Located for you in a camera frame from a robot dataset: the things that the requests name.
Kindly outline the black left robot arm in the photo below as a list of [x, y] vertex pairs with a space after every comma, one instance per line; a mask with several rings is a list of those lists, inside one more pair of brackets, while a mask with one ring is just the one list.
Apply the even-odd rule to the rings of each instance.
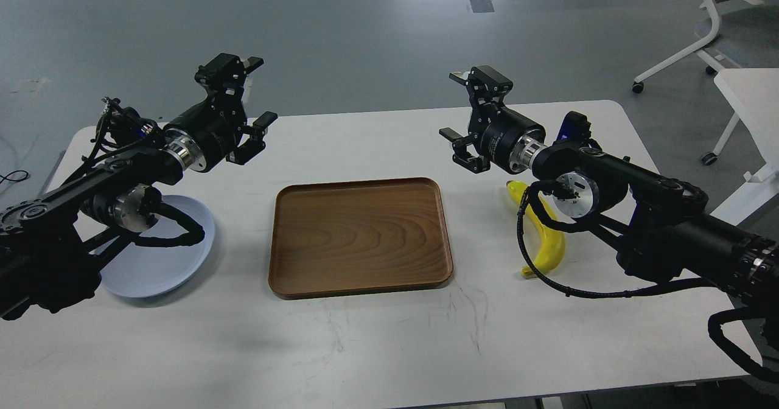
[[101, 270], [132, 243], [197, 245], [204, 228], [164, 203], [156, 183], [177, 184], [184, 171], [206, 173], [223, 160], [243, 165], [265, 149], [278, 115], [248, 123], [245, 82], [260, 57], [219, 54], [195, 81], [206, 98], [159, 125], [106, 97], [94, 148], [50, 192], [2, 208], [2, 318], [32, 306], [56, 313], [94, 297]]

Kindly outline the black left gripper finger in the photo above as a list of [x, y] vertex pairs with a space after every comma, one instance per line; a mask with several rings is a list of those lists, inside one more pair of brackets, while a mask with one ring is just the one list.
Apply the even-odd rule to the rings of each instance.
[[248, 135], [248, 139], [238, 145], [231, 153], [226, 155], [226, 161], [237, 165], [245, 165], [258, 154], [264, 151], [267, 144], [264, 137], [268, 132], [269, 126], [278, 119], [275, 112], [264, 112], [256, 118], [250, 125], [243, 125], [239, 128], [239, 139], [242, 135]]
[[242, 60], [237, 55], [221, 53], [198, 67], [195, 82], [207, 91], [236, 89], [242, 87], [246, 78], [264, 63], [261, 57], [252, 56]]

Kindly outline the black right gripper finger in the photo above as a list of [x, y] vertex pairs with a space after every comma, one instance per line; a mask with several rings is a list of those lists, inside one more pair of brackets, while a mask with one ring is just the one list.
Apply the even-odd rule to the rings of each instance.
[[489, 160], [486, 160], [484, 156], [474, 156], [467, 149], [470, 145], [476, 145], [478, 133], [462, 136], [451, 128], [440, 128], [439, 134], [450, 143], [453, 149], [452, 160], [457, 165], [472, 173], [484, 173], [490, 170]]
[[450, 79], [465, 86], [473, 112], [486, 112], [494, 108], [495, 113], [506, 109], [504, 98], [514, 88], [514, 82], [491, 66], [476, 66], [467, 72], [451, 72]]

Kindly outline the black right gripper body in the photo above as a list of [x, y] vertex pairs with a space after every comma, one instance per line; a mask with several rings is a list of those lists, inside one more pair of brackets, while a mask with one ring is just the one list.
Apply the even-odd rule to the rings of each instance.
[[473, 99], [469, 134], [475, 135], [475, 150], [490, 163], [510, 174], [526, 170], [520, 164], [520, 154], [524, 149], [523, 138], [543, 142], [546, 131], [535, 121], [515, 110], [509, 109], [501, 101]]

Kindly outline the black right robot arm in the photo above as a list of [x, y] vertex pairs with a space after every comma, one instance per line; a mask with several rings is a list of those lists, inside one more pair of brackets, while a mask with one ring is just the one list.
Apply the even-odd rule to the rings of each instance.
[[708, 215], [700, 188], [604, 152], [582, 113], [568, 112], [546, 144], [542, 125], [506, 106], [514, 85], [492, 67], [450, 78], [465, 87], [471, 106], [466, 135], [439, 131], [453, 161], [473, 173], [491, 165], [531, 172], [519, 218], [531, 208], [554, 231], [591, 232], [615, 249], [627, 275], [654, 283], [651, 295], [674, 289], [688, 270], [752, 309], [777, 313], [776, 242]]

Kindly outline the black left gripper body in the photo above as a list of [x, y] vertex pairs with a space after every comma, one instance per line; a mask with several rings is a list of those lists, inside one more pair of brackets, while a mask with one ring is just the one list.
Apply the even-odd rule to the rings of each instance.
[[187, 167], [201, 173], [209, 172], [226, 160], [228, 153], [248, 139], [248, 135], [242, 135], [241, 139], [238, 135], [239, 128], [248, 125], [242, 101], [244, 85], [226, 91], [205, 91], [206, 98], [202, 102], [191, 106], [163, 128], [166, 138], [171, 141], [187, 139], [184, 142], [190, 157]]

